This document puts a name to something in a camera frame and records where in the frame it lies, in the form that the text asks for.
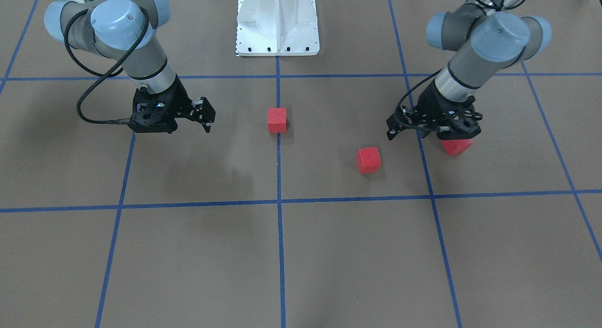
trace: blue joint cap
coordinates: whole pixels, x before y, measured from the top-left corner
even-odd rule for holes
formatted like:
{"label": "blue joint cap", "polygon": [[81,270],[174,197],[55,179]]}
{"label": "blue joint cap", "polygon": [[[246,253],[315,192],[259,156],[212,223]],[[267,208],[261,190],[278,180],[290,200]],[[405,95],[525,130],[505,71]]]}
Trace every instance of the blue joint cap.
{"label": "blue joint cap", "polygon": [[[92,11],[90,22],[100,41],[114,49],[128,50],[142,33],[144,14],[131,0],[108,0]],[[152,35],[149,23],[146,34],[136,49],[146,46]]]}
{"label": "blue joint cap", "polygon": [[426,41],[431,47],[443,49],[443,21],[447,11],[435,14],[426,26]]}
{"label": "blue joint cap", "polygon": [[523,51],[531,32],[517,16],[499,11],[478,26],[470,39],[475,53],[484,60],[506,62]]}
{"label": "blue joint cap", "polygon": [[172,16],[172,9],[167,0],[154,0],[157,7],[157,28],[166,24]]}
{"label": "blue joint cap", "polygon": [[48,6],[44,13],[44,25],[46,26],[48,34],[60,43],[65,43],[65,36],[63,35],[63,28],[61,27],[61,14],[63,13],[63,8],[68,3],[69,1],[65,0],[54,1]]}
{"label": "blue joint cap", "polygon": [[541,27],[541,45],[539,46],[539,50],[537,53],[533,55],[531,58],[539,55],[542,51],[544,51],[552,41],[552,26],[550,26],[550,22],[540,16],[528,16],[535,21],[539,22],[539,26]]}

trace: red cube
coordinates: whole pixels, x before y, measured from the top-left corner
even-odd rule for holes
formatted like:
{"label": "red cube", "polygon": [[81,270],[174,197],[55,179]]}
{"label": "red cube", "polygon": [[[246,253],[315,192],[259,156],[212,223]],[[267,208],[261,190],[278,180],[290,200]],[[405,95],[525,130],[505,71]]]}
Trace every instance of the red cube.
{"label": "red cube", "polygon": [[357,152],[355,161],[357,162],[357,169],[359,169],[361,174],[378,171],[378,169],[380,169],[380,155],[378,153],[378,148],[375,146],[371,148],[362,148]]}
{"label": "red cube", "polygon": [[441,144],[443,144],[443,148],[445,148],[448,155],[456,155],[465,152],[473,144],[473,141],[471,139],[445,140],[441,141]]}
{"label": "red cube", "polygon": [[286,108],[268,108],[267,130],[270,133],[286,133]]}

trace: white bracket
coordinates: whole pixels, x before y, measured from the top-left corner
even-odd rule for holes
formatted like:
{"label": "white bracket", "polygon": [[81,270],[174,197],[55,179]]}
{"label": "white bracket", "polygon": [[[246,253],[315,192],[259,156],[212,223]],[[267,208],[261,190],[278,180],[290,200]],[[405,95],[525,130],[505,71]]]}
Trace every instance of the white bracket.
{"label": "white bracket", "polygon": [[240,56],[307,56],[320,51],[316,0],[238,0]]}

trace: white plastic base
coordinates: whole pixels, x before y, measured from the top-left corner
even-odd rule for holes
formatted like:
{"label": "white plastic base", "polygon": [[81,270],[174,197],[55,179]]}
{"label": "white plastic base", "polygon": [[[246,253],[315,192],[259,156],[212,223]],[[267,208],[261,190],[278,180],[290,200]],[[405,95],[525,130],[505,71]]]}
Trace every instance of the white plastic base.
{"label": "white plastic base", "polygon": [[239,56],[309,56],[320,52],[316,0],[238,0]]}

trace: robot end effector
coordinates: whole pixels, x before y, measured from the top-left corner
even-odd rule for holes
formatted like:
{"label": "robot end effector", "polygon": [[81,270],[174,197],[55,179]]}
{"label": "robot end effector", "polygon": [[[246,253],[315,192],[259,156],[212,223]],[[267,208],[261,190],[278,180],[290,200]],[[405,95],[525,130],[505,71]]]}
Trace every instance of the robot end effector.
{"label": "robot end effector", "polygon": [[[178,128],[175,119],[187,118],[201,123],[209,133],[215,109],[204,97],[196,101],[189,99],[153,32],[169,17],[167,0],[85,3],[59,0],[47,8],[45,25],[49,34],[66,44],[73,60],[83,69],[100,77],[78,102],[78,113],[83,120],[95,124],[127,124],[137,133],[172,133]],[[78,62],[70,47],[118,60],[137,86],[129,119],[96,121],[83,116],[80,108],[83,99],[104,79],[118,73],[91,71]]]}
{"label": "robot end effector", "polygon": [[[488,2],[493,6],[503,4],[500,0]],[[477,1],[467,0],[453,13],[435,15],[428,24],[427,39],[433,47],[457,53],[445,68],[423,80],[422,83],[435,77],[415,108],[408,110],[401,105],[402,101],[398,103],[387,119],[389,140],[406,129],[419,130],[422,137],[435,131],[442,140],[478,135],[482,115],[475,112],[473,93],[499,70],[546,49],[551,27],[541,17],[520,19],[501,9],[484,9]]]}

